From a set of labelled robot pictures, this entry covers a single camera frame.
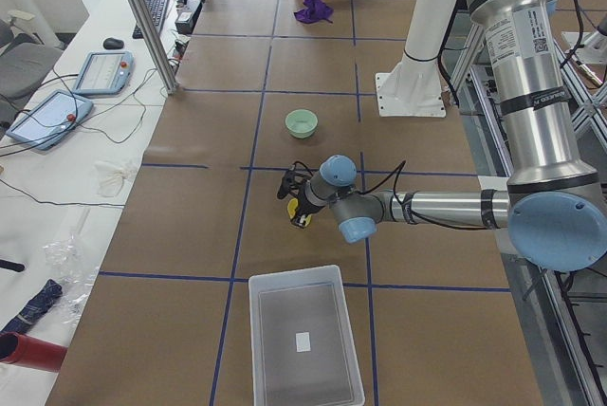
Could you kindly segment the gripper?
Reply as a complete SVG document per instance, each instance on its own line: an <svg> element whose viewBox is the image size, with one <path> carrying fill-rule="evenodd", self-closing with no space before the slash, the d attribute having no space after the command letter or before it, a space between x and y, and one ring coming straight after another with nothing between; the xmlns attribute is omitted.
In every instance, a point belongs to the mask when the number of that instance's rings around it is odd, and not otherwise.
<svg viewBox="0 0 607 406"><path fill-rule="evenodd" d="M308 226L308 216L320 212L327 206L326 200L315 195L310 181L305 181L299 185L297 200L296 215L292 218L292 224L300 229L305 229Z"/></svg>

